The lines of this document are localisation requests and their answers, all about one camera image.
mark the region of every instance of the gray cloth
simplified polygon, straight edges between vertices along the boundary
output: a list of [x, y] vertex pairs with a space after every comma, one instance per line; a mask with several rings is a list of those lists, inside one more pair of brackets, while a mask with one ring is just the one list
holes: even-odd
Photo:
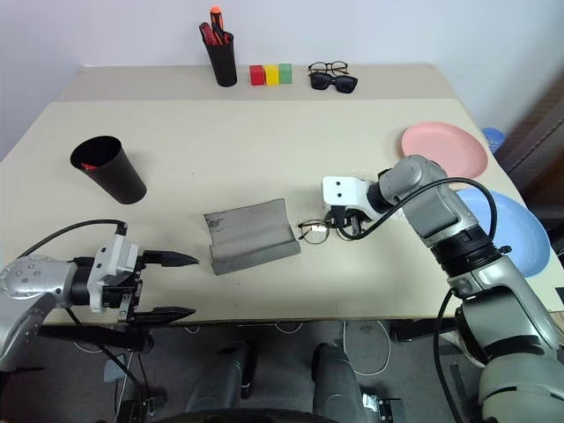
[[216, 275], [247, 269], [300, 253], [286, 216], [284, 198], [205, 214]]

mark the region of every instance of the plate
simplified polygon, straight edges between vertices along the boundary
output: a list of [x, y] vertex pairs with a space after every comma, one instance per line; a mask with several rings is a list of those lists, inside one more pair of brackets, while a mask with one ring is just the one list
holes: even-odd
[[[497, 230], [493, 243], [497, 248], [509, 245], [508, 256], [526, 276], [540, 273], [550, 259], [550, 241], [545, 229], [527, 208], [517, 201], [491, 191], [497, 206]], [[490, 208], [484, 195], [475, 188], [462, 189], [457, 194], [478, 218], [486, 233], [490, 230]]]
[[440, 165], [449, 177], [475, 178], [487, 167], [484, 146], [471, 134], [444, 122], [422, 122], [402, 136], [404, 155], [419, 154]]

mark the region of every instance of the beige table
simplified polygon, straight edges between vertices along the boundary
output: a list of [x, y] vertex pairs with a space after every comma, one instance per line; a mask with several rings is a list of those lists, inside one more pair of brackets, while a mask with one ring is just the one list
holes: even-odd
[[[129, 238], [147, 249], [173, 249], [199, 266], [151, 266], [140, 310], [197, 309], [190, 320], [282, 320], [435, 316], [446, 277], [409, 225], [392, 220], [365, 240], [322, 245], [252, 269], [215, 276], [203, 214], [273, 198], [286, 199], [295, 228], [323, 215], [325, 175], [374, 179], [400, 158], [398, 142], [422, 121], [455, 124], [485, 143], [446, 80], [428, 66], [353, 67], [353, 95], [308, 87], [294, 67], [294, 84], [249, 86], [245, 70], [231, 89], [214, 84], [207, 68], [90, 70], [51, 103], [0, 165], [2, 257], [8, 263], [43, 236], [85, 219], [130, 224]], [[89, 137], [120, 138], [148, 192], [121, 205], [69, 163]], [[488, 152], [478, 181], [522, 202]], [[41, 250], [61, 259], [92, 255], [113, 233], [85, 228]], [[564, 271], [554, 253], [529, 278], [546, 307], [562, 310], [554, 288]], [[453, 313], [453, 301], [448, 312]], [[115, 313], [87, 322], [113, 322]], [[50, 322], [66, 321], [60, 310]]]

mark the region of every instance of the black pen holder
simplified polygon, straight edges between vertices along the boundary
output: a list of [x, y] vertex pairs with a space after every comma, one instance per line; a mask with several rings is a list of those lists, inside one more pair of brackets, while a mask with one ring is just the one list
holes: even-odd
[[211, 66], [218, 85], [233, 86], [237, 84], [237, 70], [235, 69], [235, 54], [233, 49], [233, 38], [222, 46], [208, 46]]
[[[145, 196], [147, 188], [131, 165], [122, 143], [115, 137], [95, 137], [74, 149], [70, 163], [100, 185], [121, 204], [133, 204]], [[93, 166], [84, 169], [83, 163]]]

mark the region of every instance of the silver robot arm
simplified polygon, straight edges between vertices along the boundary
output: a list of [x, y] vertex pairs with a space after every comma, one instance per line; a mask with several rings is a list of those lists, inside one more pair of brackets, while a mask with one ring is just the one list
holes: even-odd
[[116, 233], [98, 249], [95, 257], [65, 262], [30, 255], [18, 258], [0, 272], [0, 371], [15, 370], [27, 347], [53, 308], [90, 306], [94, 313], [119, 308], [119, 322], [158, 324], [163, 311], [168, 321], [192, 314], [189, 308], [156, 308], [161, 314], [135, 313], [141, 295], [141, 270], [148, 263], [166, 267], [196, 264], [191, 256], [172, 251], [146, 250], [124, 234]]
[[[446, 177], [432, 161], [409, 156], [381, 173], [378, 182], [323, 178], [323, 200], [378, 220], [411, 193]], [[487, 363], [480, 379], [483, 418], [533, 421], [523, 419], [532, 409], [538, 421], [562, 421], [564, 366], [556, 360], [557, 332], [523, 275], [448, 185], [421, 193], [402, 209], [464, 301], [456, 322], [469, 352]]]

